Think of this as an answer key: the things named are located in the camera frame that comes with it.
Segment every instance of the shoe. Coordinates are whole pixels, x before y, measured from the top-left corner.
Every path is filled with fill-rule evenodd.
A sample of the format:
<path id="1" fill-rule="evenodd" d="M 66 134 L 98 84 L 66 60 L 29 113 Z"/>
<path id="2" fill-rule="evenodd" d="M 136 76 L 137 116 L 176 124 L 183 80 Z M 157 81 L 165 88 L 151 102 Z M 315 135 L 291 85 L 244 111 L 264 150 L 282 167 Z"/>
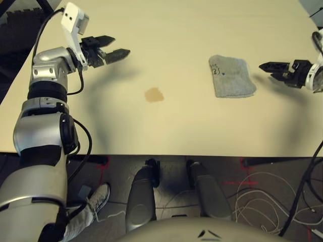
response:
<path id="1" fill-rule="evenodd" d="M 104 183 L 95 190 L 91 198 L 88 200 L 88 205 L 93 211 L 93 221 L 96 219 L 96 215 L 100 209 L 103 208 L 109 200 L 110 193 L 110 185 L 108 183 Z"/>

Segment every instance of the white cable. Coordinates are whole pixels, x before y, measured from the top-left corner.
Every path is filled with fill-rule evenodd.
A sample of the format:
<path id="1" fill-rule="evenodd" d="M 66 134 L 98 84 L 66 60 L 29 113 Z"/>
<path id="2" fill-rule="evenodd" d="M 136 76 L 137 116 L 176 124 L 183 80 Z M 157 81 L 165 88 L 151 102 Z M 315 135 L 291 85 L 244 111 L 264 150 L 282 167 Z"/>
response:
<path id="1" fill-rule="evenodd" d="M 275 212 L 275 215 L 276 215 L 276 219 L 277 219 L 277 224 L 275 224 L 267 215 L 265 215 L 265 214 L 263 214 L 262 212 L 260 212 L 259 210 L 257 210 L 257 212 L 258 213 L 260 213 L 262 216 L 264 216 L 266 219 L 268 219 L 268 221 L 270 221 L 272 224 L 273 224 L 273 226 L 275 226 L 275 229 L 274 230 L 272 230 L 272 231 L 268 231 L 267 230 L 267 228 L 264 226 L 264 225 L 261 225 L 260 227 L 262 228 L 262 230 L 264 230 L 264 231 L 266 231 L 266 232 L 268 232 L 268 233 L 275 233 L 275 232 L 277 232 L 277 230 L 278 230 L 278 227 L 279 227 L 279 216 L 278 216 L 278 213 L 277 213 L 277 210 L 275 209 L 275 207 L 270 203 L 270 202 L 268 202 L 267 200 L 265 200 L 265 199 L 262 199 L 262 198 L 255 198 L 255 199 L 252 199 L 252 200 L 250 200 L 245 206 L 244 206 L 244 208 L 242 209 L 242 210 L 240 210 L 240 208 L 238 208 L 238 210 L 239 210 L 239 215 L 238 215 L 238 219 L 239 219 L 239 216 L 240 215 L 242 215 L 243 216 L 243 214 L 242 214 L 242 212 L 243 212 L 243 210 L 245 210 L 245 209 L 251 209 L 251 210 L 256 210 L 256 209 L 254 209 L 254 208 L 251 208 L 251 207 L 248 207 L 248 205 L 251 203 L 251 202 L 253 202 L 253 201 L 263 201 L 263 202 L 266 202 L 266 203 L 268 203 L 271 207 L 272 207 L 272 209 L 273 209 L 273 211 Z"/>
<path id="2" fill-rule="evenodd" d="M 164 211 L 165 211 L 165 209 L 167 208 L 167 205 L 172 201 L 172 200 L 174 200 L 175 198 L 177 198 L 179 195 L 181 195 L 181 194 L 184 194 L 184 193 L 191 193 L 191 192 L 194 192 L 194 190 L 184 190 L 184 191 L 181 191 L 181 192 L 179 192 L 179 193 L 177 193 L 175 196 L 173 196 L 166 204 L 165 204 L 165 206 L 164 206 L 164 208 L 163 208 L 163 210 L 162 210 L 162 212 L 161 212 L 161 216 L 160 216 L 160 218 L 163 218 L 163 214 L 164 214 Z"/>
<path id="3" fill-rule="evenodd" d="M 278 204 L 276 201 L 275 201 L 275 199 L 273 199 L 269 194 L 267 194 L 266 192 L 263 192 L 263 191 L 259 191 L 259 190 L 257 190 L 257 191 L 248 191 L 248 192 L 245 192 L 244 194 L 242 194 L 241 196 L 239 196 L 238 197 L 238 200 L 239 199 L 241 199 L 242 197 L 244 197 L 245 195 L 247 195 L 247 194 L 250 194 L 250 193 L 263 193 L 264 195 L 266 195 L 270 200 L 272 200 L 275 204 L 276 204 L 276 206 L 287 216 L 287 217 L 289 217 L 289 214 L 285 211 L 285 209 L 284 208 L 282 208 L 281 206 L 280 206 L 280 204 Z M 299 224 L 304 224 L 304 225 L 319 225 L 320 223 L 322 223 L 323 222 L 323 216 L 322 216 L 322 218 L 318 221 L 318 222 L 316 222 L 316 223 L 306 223 L 306 222 L 302 222 L 302 221 L 299 221 L 299 220 L 297 220 L 297 219 L 295 219 L 295 216 L 294 216 L 294 218 L 293 218 L 293 221 L 295 221 L 295 222 L 297 222 L 297 223 L 299 223 Z"/>
<path id="4" fill-rule="evenodd" d="M 239 190 L 240 190 L 240 187 L 241 187 L 241 185 L 243 184 L 243 182 L 245 181 L 245 180 L 247 180 L 249 177 L 251 177 L 251 176 L 254 176 L 254 175 L 258 175 L 258 174 L 267 174 L 267 175 L 271 175 L 271 176 L 274 176 L 274 177 L 276 177 L 276 178 L 279 178 L 280 180 L 282 180 L 282 181 L 284 181 L 289 187 L 290 187 L 290 189 L 293 191 L 293 193 L 294 193 L 294 195 L 296 195 L 296 193 L 295 193 L 295 191 L 294 191 L 294 189 L 293 189 L 293 187 L 284 179 L 284 178 L 282 178 L 282 177 L 280 177 L 280 176 L 278 176 L 278 175 L 275 175 L 275 174 L 272 174 L 272 173 L 269 173 L 269 172 L 256 172 L 256 173 L 253 173 L 253 174 L 250 174 L 250 175 L 248 175 L 244 180 L 242 180 L 242 182 L 240 182 L 240 184 L 239 184 L 239 186 L 238 186 L 238 189 L 237 189 L 237 195 L 236 195 L 236 205 L 235 205 L 235 215 L 236 215 L 236 222 L 238 222 L 237 221 L 237 208 L 238 208 L 238 193 L 239 193 Z"/>
<path id="5" fill-rule="evenodd" d="M 86 202 L 87 202 L 87 205 L 89 206 L 89 208 L 94 212 L 94 214 L 95 214 L 95 220 L 98 223 L 103 222 L 103 221 L 107 220 L 108 218 L 118 216 L 119 214 L 122 214 L 122 213 L 126 215 L 126 212 L 122 210 L 122 211 L 120 211 L 120 212 L 118 212 L 116 214 L 110 214 L 106 218 L 99 219 L 99 217 L 97 215 L 97 211 L 92 207 L 92 205 L 90 204 L 90 201 L 89 201 L 88 198 L 86 198 Z"/>
<path id="6" fill-rule="evenodd" d="M 311 208 L 319 208 L 319 207 L 323 207 L 323 204 L 321 204 L 321 205 L 311 206 Z M 310 210 L 310 208 L 303 208 L 303 209 L 300 209 L 300 210 L 298 210 L 298 212 L 296 213 L 296 215 L 297 215 L 297 214 L 299 214 L 300 212 L 305 211 L 305 210 Z"/>

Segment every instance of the table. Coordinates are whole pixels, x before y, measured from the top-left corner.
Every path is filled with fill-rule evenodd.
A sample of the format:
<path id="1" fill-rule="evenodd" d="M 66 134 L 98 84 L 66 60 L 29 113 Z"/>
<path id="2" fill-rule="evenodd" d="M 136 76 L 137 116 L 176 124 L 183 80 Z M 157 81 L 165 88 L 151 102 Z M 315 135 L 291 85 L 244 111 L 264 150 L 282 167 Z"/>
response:
<path id="1" fill-rule="evenodd" d="M 76 4 L 90 17 L 84 37 L 106 34 L 116 38 L 106 52 L 131 50 L 119 63 L 84 72 L 84 91 L 68 98 L 71 115 L 92 134 L 93 154 L 313 155 L 323 137 L 322 94 L 289 88 L 258 68 L 316 61 L 310 38 L 316 26 L 297 0 Z M 67 46 L 60 19 L 47 25 L 39 51 Z M 247 61 L 254 96 L 216 98 L 208 65 L 214 54 Z M 12 133 L 28 92 L 30 58 L 0 105 L 2 152 L 15 151 Z M 78 88 L 78 74 L 70 74 L 69 92 Z M 84 154 L 87 138 L 79 128 L 78 135 Z"/>

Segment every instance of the floor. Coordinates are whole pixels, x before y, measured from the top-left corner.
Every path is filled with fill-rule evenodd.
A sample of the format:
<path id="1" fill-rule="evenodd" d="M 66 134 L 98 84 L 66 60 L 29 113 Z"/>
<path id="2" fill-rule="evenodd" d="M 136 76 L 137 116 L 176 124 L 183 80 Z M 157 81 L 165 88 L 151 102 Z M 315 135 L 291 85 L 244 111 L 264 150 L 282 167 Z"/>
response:
<path id="1" fill-rule="evenodd" d="M 100 211 L 99 218 L 107 218 L 111 214 L 116 214 L 120 211 L 125 211 L 128 194 L 130 191 L 131 182 L 136 172 L 142 167 L 145 160 L 152 156 L 110 156 L 109 165 L 105 169 L 100 169 L 95 163 L 88 163 L 75 177 L 69 185 L 68 197 L 75 199 L 82 185 L 97 188 L 100 181 L 108 182 L 111 185 L 112 193 L 110 202 Z M 238 184 L 248 175 L 257 172 L 270 172 L 281 176 L 291 184 L 294 189 L 297 189 L 298 183 L 304 169 L 307 167 L 309 159 L 299 159 L 280 163 L 266 164 L 254 166 L 252 169 L 246 169 L 241 166 L 239 158 L 235 157 L 185 157 L 185 156 L 154 156 L 156 160 L 161 161 L 161 181 L 157 189 L 154 190 L 156 202 L 157 219 L 172 217 L 173 215 L 199 216 L 199 207 L 197 206 L 197 197 L 194 191 L 189 190 L 187 181 L 185 162 L 186 159 L 192 158 L 202 162 L 208 171 L 217 179 L 226 196 L 234 194 Z M 0 156 L 0 183 L 4 178 L 18 166 L 17 157 Z M 78 165 L 77 161 L 72 161 L 69 164 L 68 171 L 70 172 Z M 322 166 L 318 166 L 313 173 L 313 178 L 322 179 Z M 280 179 L 268 174 L 256 174 L 246 180 L 247 184 L 241 188 L 251 186 L 260 188 L 272 194 L 280 200 L 288 208 L 293 202 L 293 194 L 289 187 Z M 322 194 L 322 182 L 315 181 L 315 188 Z M 182 191 L 175 199 L 169 202 L 176 194 Z M 305 188 L 305 197 L 310 206 L 320 205 L 320 203 Z M 264 198 L 262 194 L 248 194 L 239 201 L 239 206 L 245 205 L 247 201 L 253 198 Z M 235 208 L 235 196 L 229 198 L 232 210 Z M 276 217 L 272 208 L 265 202 L 255 201 L 251 207 L 260 210 L 262 213 L 276 222 Z M 299 203 L 300 208 L 306 207 L 302 199 Z M 261 225 L 267 227 L 268 230 L 274 227 L 263 216 L 255 213 L 253 210 L 245 210 L 244 216 L 249 222 L 260 228 Z M 280 226 L 286 220 L 286 216 L 278 211 L 280 218 Z M 317 222 L 322 216 L 322 209 L 315 208 L 315 213 L 304 211 L 297 216 L 301 221 Z M 242 217 L 239 222 L 248 224 Z M 323 226 L 310 226 L 322 231 Z M 125 234 L 125 216 L 121 213 L 118 216 L 111 217 L 100 223 L 94 222 L 86 228 L 78 237 L 73 239 L 77 241 L 115 241 L 117 238 Z M 286 233 L 285 238 L 290 241 L 321 241 L 318 237 L 309 233 L 306 226 L 292 223 Z"/>

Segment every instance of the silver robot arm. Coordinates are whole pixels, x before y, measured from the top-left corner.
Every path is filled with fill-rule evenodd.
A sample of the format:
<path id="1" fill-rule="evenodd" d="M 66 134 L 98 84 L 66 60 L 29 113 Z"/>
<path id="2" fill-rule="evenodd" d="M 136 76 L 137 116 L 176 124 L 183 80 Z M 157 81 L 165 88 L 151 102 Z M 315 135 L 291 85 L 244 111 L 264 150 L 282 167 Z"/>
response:
<path id="1" fill-rule="evenodd" d="M 62 19 L 69 48 L 41 52 L 33 59 L 27 100 L 14 129 L 20 167 L 0 188 L 0 241 L 60 241 L 68 224 L 67 155 L 78 145 L 67 105 L 67 75 L 125 58 L 130 51 L 104 53 L 108 36 L 79 43 L 88 17 L 68 3 Z"/>

